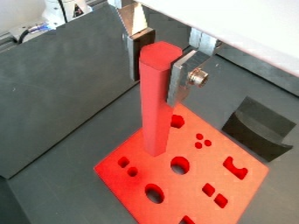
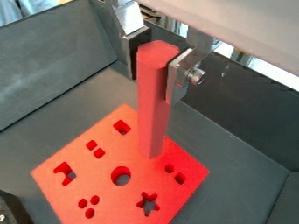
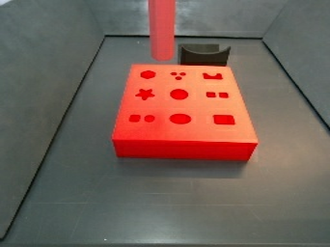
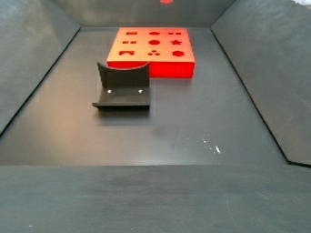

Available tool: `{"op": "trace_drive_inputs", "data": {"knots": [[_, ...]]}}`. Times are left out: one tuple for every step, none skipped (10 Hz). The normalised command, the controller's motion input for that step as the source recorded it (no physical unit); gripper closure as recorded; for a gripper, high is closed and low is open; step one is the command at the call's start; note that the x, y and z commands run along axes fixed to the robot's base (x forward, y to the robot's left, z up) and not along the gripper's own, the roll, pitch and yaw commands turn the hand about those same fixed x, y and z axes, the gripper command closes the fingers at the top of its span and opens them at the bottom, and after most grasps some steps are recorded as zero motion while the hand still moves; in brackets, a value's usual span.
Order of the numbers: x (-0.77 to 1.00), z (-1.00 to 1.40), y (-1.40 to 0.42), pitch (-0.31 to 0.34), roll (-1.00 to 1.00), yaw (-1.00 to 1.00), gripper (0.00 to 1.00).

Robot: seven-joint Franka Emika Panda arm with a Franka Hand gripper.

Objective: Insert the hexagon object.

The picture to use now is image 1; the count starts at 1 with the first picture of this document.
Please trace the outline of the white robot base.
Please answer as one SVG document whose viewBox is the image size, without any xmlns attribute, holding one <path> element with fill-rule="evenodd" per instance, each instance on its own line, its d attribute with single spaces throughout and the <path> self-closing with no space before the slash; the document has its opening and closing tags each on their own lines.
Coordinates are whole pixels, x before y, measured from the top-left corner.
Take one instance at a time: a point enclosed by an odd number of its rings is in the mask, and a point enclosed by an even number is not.
<svg viewBox="0 0 299 224">
<path fill-rule="evenodd" d="M 65 25 L 93 12 L 87 0 L 45 0 L 45 3 L 42 17 L 53 27 Z"/>
</svg>

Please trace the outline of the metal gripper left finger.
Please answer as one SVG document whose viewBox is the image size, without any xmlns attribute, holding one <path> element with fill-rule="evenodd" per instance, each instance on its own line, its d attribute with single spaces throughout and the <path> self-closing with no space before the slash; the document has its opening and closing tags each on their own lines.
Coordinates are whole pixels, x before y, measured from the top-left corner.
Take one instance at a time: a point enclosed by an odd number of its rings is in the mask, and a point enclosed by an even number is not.
<svg viewBox="0 0 299 224">
<path fill-rule="evenodd" d="M 142 48 L 155 42 L 155 30 L 149 27 L 143 5 L 133 2 L 117 10 L 126 28 L 126 47 L 129 52 L 130 78 L 141 80 L 139 56 Z"/>
</svg>

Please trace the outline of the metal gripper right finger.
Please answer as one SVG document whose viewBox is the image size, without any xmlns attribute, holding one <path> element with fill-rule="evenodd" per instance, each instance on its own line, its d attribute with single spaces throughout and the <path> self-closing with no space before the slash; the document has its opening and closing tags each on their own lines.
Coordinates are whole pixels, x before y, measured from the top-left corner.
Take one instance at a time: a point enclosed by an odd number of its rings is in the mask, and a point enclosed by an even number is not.
<svg viewBox="0 0 299 224">
<path fill-rule="evenodd" d="M 204 31 L 193 28 L 190 45 L 184 56 L 173 64 L 167 104 L 174 107 L 189 96 L 192 87 L 202 88 L 209 80 L 204 70 L 209 60 L 220 51 L 222 41 Z"/>
</svg>

